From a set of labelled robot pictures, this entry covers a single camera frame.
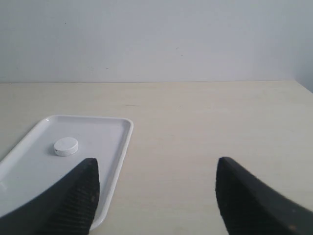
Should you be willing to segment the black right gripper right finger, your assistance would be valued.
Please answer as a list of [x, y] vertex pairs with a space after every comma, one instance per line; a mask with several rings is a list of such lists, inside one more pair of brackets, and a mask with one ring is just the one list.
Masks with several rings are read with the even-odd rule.
[[313, 212], [284, 197], [230, 157], [218, 160], [215, 193], [230, 235], [311, 235]]

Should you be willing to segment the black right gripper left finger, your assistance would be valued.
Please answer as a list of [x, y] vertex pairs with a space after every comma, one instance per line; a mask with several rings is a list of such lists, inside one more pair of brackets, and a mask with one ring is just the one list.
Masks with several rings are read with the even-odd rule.
[[46, 191], [0, 218], [2, 235], [87, 235], [100, 197], [98, 162], [86, 158]]

